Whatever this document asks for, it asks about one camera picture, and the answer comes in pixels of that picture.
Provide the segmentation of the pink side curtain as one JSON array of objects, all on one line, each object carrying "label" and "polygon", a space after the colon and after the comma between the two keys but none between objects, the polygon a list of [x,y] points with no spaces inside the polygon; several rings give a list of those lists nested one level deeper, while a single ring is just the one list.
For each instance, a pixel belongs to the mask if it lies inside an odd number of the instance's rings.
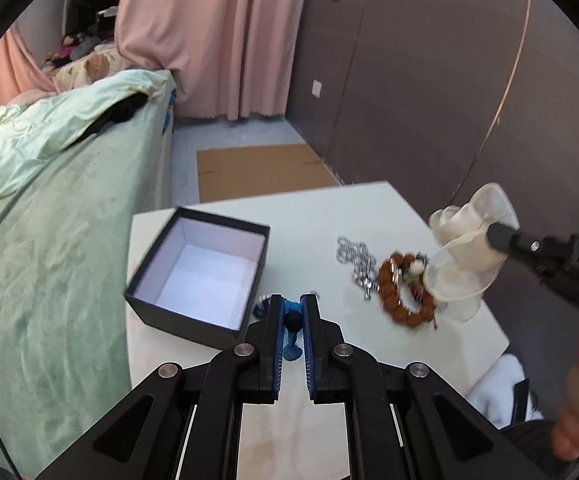
[{"label": "pink side curtain", "polygon": [[0,39],[0,105],[29,90],[57,92],[57,87],[36,65],[15,23]]}]

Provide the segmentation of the green bed quilt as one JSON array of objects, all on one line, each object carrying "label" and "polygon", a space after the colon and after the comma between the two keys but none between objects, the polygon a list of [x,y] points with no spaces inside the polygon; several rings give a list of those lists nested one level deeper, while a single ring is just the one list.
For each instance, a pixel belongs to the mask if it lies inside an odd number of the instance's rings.
[{"label": "green bed quilt", "polygon": [[131,388],[132,219],[167,200],[175,83],[0,106],[0,466],[36,477]]}]

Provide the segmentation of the sheer white organza pouch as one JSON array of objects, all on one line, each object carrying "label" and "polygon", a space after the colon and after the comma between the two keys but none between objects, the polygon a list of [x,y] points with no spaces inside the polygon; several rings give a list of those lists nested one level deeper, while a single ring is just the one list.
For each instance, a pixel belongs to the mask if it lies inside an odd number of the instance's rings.
[{"label": "sheer white organza pouch", "polygon": [[429,258],[423,274],[427,292],[450,318],[467,322],[483,304],[506,255],[490,247],[489,226],[502,222],[519,228],[514,207],[500,185],[487,183],[463,206],[435,211],[428,220],[439,252]]}]

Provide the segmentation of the black jewelry box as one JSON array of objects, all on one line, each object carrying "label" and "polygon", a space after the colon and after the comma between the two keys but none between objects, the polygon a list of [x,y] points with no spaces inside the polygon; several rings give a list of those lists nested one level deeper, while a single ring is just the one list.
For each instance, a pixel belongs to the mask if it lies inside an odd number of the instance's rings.
[{"label": "black jewelry box", "polygon": [[196,344],[241,342],[262,277],[271,229],[176,208],[126,286],[140,320]]}]

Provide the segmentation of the flattened brown cardboard box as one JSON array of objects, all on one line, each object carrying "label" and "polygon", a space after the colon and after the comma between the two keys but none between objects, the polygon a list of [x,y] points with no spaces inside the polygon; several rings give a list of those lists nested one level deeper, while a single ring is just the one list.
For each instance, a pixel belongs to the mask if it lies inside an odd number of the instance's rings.
[{"label": "flattened brown cardboard box", "polygon": [[303,143],[199,151],[197,170],[201,203],[339,185]]}]

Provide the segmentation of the floral pillow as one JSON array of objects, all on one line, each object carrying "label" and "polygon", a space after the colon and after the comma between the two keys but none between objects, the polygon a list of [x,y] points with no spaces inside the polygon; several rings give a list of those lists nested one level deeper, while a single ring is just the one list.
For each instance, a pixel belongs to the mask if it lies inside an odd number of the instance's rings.
[{"label": "floral pillow", "polygon": [[135,64],[122,56],[114,44],[103,44],[62,67],[57,60],[47,61],[42,71],[50,77],[59,91],[69,91],[94,84],[94,82],[114,76],[122,70],[134,68]]}]

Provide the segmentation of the white wall socket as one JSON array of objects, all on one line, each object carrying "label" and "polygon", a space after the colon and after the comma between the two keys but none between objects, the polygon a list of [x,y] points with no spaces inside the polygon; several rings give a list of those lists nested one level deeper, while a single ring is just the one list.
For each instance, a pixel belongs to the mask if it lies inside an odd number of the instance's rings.
[{"label": "white wall socket", "polygon": [[320,99],[321,98],[321,91],[322,91],[322,83],[314,79],[312,82],[311,94],[314,98]]}]

